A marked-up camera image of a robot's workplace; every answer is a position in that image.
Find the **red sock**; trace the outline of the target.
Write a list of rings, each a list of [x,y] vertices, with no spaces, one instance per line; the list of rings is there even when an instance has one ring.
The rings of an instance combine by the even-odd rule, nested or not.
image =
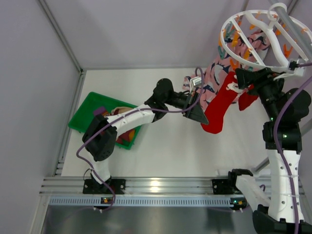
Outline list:
[[[226,76],[217,95],[209,103],[205,110],[208,124],[201,124],[205,132],[218,134],[223,129],[224,116],[229,106],[236,100],[242,92],[237,85],[235,72],[229,72]]]
[[[258,95],[251,95],[248,92],[254,88],[254,85],[250,85],[247,89],[240,94],[238,98],[238,107],[240,111],[247,109],[254,101],[258,99]]]

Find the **maroon purple orange sock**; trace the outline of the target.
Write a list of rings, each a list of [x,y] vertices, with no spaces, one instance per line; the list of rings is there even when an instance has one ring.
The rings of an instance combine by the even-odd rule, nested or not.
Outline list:
[[[101,106],[93,111],[93,115],[94,116],[102,115],[103,117],[106,117],[106,116],[110,116],[111,113],[107,111],[107,109],[104,106]]]

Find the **beige purple striped sock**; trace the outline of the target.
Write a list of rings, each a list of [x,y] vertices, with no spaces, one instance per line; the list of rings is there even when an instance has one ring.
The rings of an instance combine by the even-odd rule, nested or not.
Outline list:
[[[114,108],[111,111],[111,115],[115,116],[115,115],[123,114],[123,113],[131,111],[131,110],[133,110],[133,108],[130,108],[130,107],[116,107],[116,108]]]

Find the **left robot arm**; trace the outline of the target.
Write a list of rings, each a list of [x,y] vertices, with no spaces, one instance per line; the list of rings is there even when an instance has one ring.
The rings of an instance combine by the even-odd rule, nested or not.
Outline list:
[[[82,141],[83,147],[91,155],[91,177],[85,183],[86,194],[106,194],[112,181],[108,168],[108,158],[114,151],[116,140],[122,134],[134,128],[156,122],[170,113],[168,106],[176,108],[185,118],[208,124],[200,106],[200,93],[203,89],[202,78],[197,76],[190,80],[189,93],[175,92],[170,79],[159,80],[152,96],[142,105],[121,114],[104,117],[96,115]]]

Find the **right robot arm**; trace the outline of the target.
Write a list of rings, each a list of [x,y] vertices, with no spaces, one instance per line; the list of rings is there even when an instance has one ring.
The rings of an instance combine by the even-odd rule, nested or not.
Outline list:
[[[235,72],[238,87],[259,96],[269,117],[262,134],[271,171],[271,195],[264,193],[249,170],[233,169],[229,181],[249,204],[257,233],[309,234],[312,226],[301,211],[298,169],[302,151],[299,122],[309,113],[311,96],[305,85],[283,92],[283,75],[269,68]]]

